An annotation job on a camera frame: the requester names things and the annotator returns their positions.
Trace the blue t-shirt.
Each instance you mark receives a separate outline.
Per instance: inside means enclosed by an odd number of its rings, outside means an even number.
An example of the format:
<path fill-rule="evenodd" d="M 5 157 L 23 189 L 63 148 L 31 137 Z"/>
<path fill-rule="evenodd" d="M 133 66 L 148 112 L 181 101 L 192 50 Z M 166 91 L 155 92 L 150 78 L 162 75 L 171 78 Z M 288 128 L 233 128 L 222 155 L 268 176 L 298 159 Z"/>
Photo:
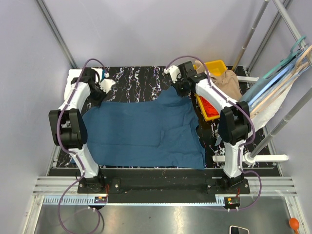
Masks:
<path fill-rule="evenodd" d="M 173 87 L 153 101 L 103 102 L 82 118 L 88 149 L 99 165 L 205 167 L 192 101 L 180 97 Z"/>

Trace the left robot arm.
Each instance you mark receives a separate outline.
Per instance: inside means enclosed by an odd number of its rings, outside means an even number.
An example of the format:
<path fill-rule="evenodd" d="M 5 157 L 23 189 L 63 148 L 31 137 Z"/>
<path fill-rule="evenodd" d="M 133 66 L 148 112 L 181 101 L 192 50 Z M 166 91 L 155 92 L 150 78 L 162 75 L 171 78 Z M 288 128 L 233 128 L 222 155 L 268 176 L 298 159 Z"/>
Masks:
<path fill-rule="evenodd" d="M 106 91 L 100 88 L 104 74 L 105 70 L 101 68 L 71 69 L 64 103 L 48 114 L 55 145 L 68 153 L 80 170 L 80 176 L 77 177 L 79 193 L 105 191 L 103 173 L 87 147 L 88 133 L 81 114 L 86 100 L 99 107 L 107 96 Z"/>

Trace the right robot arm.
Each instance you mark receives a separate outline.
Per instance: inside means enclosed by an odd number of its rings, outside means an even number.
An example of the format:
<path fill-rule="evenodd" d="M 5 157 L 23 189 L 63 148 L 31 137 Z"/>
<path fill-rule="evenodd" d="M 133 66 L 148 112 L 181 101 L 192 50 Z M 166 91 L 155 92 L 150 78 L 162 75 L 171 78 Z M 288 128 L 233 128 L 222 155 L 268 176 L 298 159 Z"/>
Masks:
<path fill-rule="evenodd" d="M 217 184 L 226 193 L 233 193 L 243 182 L 242 153 L 249 133 L 254 132 L 249 106 L 226 95 L 209 77 L 209 72 L 197 73 L 191 61 L 179 66 L 167 66 L 164 73 L 171 78 L 177 94 L 197 94 L 207 100 L 219 113 L 218 134 L 224 141 L 223 176 Z"/>

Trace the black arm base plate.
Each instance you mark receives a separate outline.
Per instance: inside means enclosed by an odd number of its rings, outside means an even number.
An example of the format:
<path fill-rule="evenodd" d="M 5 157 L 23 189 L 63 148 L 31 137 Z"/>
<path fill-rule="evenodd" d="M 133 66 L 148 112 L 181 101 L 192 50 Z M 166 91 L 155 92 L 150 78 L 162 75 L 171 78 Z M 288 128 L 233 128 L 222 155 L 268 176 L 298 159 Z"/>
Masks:
<path fill-rule="evenodd" d="M 217 184 L 222 169 L 102 169 L 110 203 L 172 204 L 214 203 L 216 196 L 248 195 L 247 179 L 224 190 Z"/>

